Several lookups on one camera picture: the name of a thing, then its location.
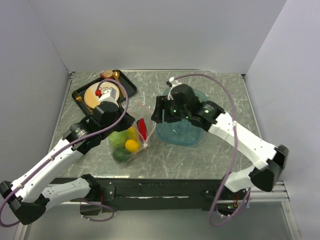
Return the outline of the large green cabbage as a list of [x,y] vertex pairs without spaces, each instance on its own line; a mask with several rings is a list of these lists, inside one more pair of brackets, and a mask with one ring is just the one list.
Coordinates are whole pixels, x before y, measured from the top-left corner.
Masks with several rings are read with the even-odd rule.
[[126,131],[121,131],[121,132],[115,131],[108,136],[109,145],[113,149],[124,148],[127,140],[128,140],[128,136]]

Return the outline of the yellow green mango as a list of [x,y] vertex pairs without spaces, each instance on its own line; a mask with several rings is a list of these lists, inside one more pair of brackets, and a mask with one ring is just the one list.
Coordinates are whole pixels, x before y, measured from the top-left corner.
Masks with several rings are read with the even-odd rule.
[[126,130],[126,134],[127,134],[127,137],[131,140],[134,140],[136,141],[137,140],[137,134],[136,134],[136,129],[134,126],[131,126],[130,128],[128,128]]

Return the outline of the red chili pepper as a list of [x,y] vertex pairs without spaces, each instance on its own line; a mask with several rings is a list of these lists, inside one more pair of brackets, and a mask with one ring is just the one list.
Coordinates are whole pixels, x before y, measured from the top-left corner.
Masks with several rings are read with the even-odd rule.
[[147,132],[147,126],[146,126],[144,118],[140,118],[137,121],[137,129],[138,129],[138,132],[139,132],[140,136],[142,137],[142,139],[146,140],[148,132]]

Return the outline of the clear zip top bag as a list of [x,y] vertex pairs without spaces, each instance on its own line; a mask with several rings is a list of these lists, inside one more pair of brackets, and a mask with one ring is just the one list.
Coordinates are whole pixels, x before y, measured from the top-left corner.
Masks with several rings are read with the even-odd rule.
[[107,138],[111,157],[121,168],[127,167],[140,152],[150,146],[149,140],[156,128],[148,106],[136,101],[128,108],[127,113],[134,117],[133,124],[126,130],[113,132]]

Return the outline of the yellow lemon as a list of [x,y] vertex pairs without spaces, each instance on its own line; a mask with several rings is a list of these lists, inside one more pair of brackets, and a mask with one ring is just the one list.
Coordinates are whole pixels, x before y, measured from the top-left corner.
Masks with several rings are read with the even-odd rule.
[[136,153],[140,149],[140,143],[136,140],[128,139],[124,145],[125,149],[130,153]]

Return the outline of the dark green avocado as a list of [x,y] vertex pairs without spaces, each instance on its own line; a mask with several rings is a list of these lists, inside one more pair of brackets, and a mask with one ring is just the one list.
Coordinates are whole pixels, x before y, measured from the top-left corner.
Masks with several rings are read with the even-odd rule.
[[118,163],[125,163],[131,157],[131,152],[126,150],[124,147],[119,147],[113,150],[112,157]]

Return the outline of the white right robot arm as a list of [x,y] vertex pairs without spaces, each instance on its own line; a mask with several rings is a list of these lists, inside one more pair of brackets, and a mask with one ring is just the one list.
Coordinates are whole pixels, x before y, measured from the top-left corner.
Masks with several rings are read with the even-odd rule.
[[219,186],[219,195],[224,199],[230,199],[236,192],[251,187],[271,192],[286,166],[287,147],[268,143],[234,123],[222,107],[210,100],[201,102],[186,84],[173,85],[168,95],[156,97],[151,120],[157,124],[187,120],[236,147],[251,161],[250,167],[230,173],[225,183]]

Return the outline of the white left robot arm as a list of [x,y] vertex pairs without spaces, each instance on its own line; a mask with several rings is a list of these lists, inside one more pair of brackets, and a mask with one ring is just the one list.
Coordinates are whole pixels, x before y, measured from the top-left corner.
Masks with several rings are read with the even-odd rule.
[[102,192],[99,182],[84,174],[76,180],[49,186],[68,165],[97,147],[113,132],[130,128],[135,118],[121,105],[100,103],[90,115],[74,123],[55,147],[20,178],[0,184],[0,194],[19,223],[29,225],[47,210],[70,200],[95,200]]

